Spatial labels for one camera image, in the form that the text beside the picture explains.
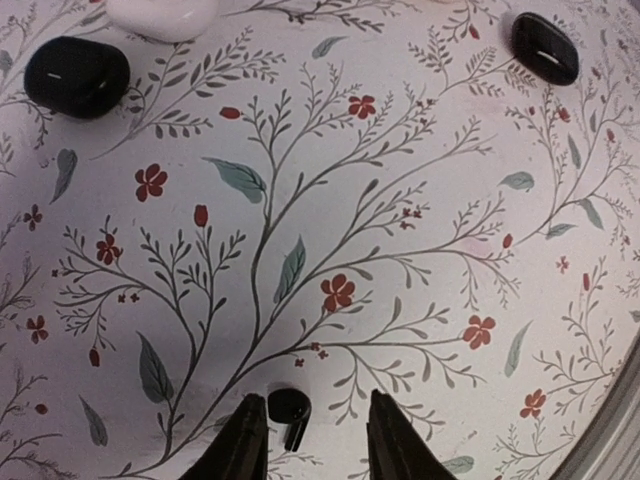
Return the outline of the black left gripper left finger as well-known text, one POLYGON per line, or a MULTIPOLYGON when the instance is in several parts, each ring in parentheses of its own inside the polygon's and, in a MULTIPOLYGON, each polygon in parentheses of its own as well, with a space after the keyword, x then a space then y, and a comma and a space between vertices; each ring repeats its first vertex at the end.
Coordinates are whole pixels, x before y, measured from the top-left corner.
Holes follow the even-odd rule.
POLYGON ((180 480, 263 480, 268 471, 266 401, 244 397, 203 455, 180 480))

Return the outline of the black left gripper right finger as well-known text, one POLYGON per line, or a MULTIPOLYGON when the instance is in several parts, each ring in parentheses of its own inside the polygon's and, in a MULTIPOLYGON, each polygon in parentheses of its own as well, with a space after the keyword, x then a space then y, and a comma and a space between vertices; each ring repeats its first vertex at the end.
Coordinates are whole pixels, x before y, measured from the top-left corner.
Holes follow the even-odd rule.
POLYGON ((366 430, 370 479, 453 479, 391 395, 371 392, 366 430))

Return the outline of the black wireless earbud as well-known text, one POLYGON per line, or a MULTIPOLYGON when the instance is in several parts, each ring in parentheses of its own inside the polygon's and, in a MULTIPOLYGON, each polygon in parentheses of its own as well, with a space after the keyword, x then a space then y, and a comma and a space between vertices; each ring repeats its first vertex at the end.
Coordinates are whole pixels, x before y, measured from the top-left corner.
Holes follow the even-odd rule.
POLYGON ((280 388, 268 395, 267 407, 272 422, 288 426, 285 450, 297 452, 312 413, 310 398, 296 388, 280 388))

